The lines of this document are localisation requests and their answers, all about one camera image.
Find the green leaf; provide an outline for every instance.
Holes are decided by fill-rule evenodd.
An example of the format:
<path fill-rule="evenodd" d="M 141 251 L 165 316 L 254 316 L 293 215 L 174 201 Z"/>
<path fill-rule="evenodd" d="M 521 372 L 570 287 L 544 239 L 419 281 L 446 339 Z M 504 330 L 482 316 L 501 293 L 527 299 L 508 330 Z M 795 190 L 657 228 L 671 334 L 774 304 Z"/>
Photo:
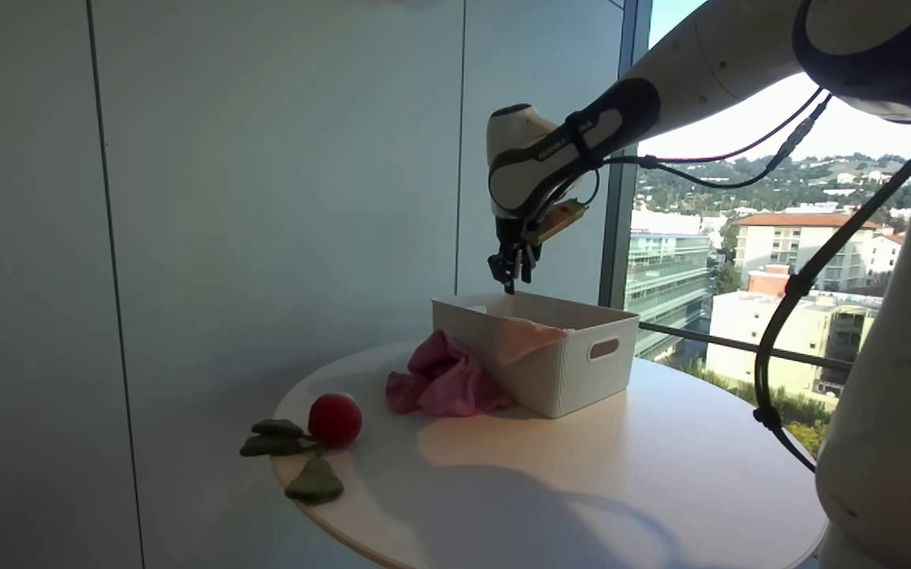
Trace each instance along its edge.
<path fill-rule="evenodd" d="M 343 479 L 323 455 L 306 457 L 299 473 L 288 485 L 288 496 L 306 505 L 333 503 L 343 496 Z"/>
<path fill-rule="evenodd" d="M 254 424 L 254 434 L 264 434 L 264 437 L 306 437 L 293 421 L 259 421 Z"/>
<path fill-rule="evenodd" d="M 313 449 L 315 444 L 311 437 L 246 437 L 240 455 L 304 455 Z"/>

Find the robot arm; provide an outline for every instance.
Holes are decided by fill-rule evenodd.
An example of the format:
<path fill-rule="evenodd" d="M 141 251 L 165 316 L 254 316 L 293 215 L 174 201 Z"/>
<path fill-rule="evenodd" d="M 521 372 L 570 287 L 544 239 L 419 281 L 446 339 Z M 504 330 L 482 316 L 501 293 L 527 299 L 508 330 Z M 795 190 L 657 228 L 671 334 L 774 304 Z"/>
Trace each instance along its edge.
<path fill-rule="evenodd" d="M 492 279 L 527 281 L 565 186 L 620 145 L 702 121 L 806 69 L 824 87 L 911 121 L 911 0 L 710 0 L 625 78 L 561 126 L 526 104 L 491 117 Z M 824 567 L 911 567 L 911 233 L 815 467 Z"/>
<path fill-rule="evenodd" d="M 507 291 L 530 279 L 541 239 L 578 207 L 562 192 L 586 171 L 638 140 L 702 121 L 798 69 L 791 27 L 799 0 L 710 0 L 657 42 L 630 75 L 561 126 L 527 104 L 487 122 L 491 201 Z"/>

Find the fake food item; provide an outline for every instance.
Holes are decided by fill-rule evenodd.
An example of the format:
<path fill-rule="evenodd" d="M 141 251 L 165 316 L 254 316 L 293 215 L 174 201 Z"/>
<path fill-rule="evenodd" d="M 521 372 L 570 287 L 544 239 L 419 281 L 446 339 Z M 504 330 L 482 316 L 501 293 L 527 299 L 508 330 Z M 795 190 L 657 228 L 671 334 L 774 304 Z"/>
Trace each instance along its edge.
<path fill-rule="evenodd" d="M 306 434 L 325 449 L 350 446 L 361 428 L 363 415 L 346 392 L 325 392 L 306 411 Z"/>
<path fill-rule="evenodd" d="M 333 503 L 343 496 L 343 479 L 333 473 L 323 455 L 313 455 L 284 493 L 306 505 Z"/>
<path fill-rule="evenodd" d="M 390 372 L 387 398 L 394 415 L 465 417 L 507 409 L 492 376 L 446 333 L 434 333 L 409 361 L 409 372 Z"/>
<path fill-rule="evenodd" d="M 288 485 L 288 498 L 304 505 L 333 503 L 343 496 L 343 479 L 333 466 L 323 457 L 323 444 L 304 434 L 293 421 L 274 417 L 254 424 L 254 434 L 240 446 L 245 457 L 254 455 L 306 455 L 299 473 Z"/>

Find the bin handle hole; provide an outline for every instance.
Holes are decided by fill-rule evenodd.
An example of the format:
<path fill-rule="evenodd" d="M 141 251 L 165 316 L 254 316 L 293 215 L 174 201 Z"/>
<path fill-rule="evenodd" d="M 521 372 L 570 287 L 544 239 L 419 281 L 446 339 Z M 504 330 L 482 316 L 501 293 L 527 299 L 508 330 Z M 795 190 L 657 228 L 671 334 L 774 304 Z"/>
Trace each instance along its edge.
<path fill-rule="evenodd" d="M 595 361 L 595 357 L 607 357 L 607 355 L 613 355 L 620 347 L 620 340 L 616 339 L 607 339 L 607 340 L 598 340 L 595 347 L 587 347 L 587 357 Z"/>

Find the sky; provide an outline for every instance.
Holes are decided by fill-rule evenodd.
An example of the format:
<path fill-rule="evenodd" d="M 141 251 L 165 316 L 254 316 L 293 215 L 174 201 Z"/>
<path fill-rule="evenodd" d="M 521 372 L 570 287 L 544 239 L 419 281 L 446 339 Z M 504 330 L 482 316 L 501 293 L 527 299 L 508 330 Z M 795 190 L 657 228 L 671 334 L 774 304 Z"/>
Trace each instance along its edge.
<path fill-rule="evenodd" d="M 656 44 L 666 27 L 675 27 L 700 3 L 702 0 L 651 0 L 650 42 Z M 642 151 L 688 158 L 688 156 L 721 156 L 721 151 L 739 148 L 759 140 L 774 122 L 781 122 L 791 111 L 798 111 L 809 99 L 812 87 L 815 86 L 805 73 L 798 73 L 725 113 L 714 113 L 710 121 L 700 121 L 684 130 L 642 141 Z M 759 145 L 747 158 L 774 156 L 781 140 L 783 135 L 774 135 L 772 141 Z M 850 151 L 907 158 L 911 126 L 887 122 L 834 99 L 829 111 L 818 117 L 818 122 L 812 126 L 812 133 L 799 141 L 795 158 L 850 156 Z"/>

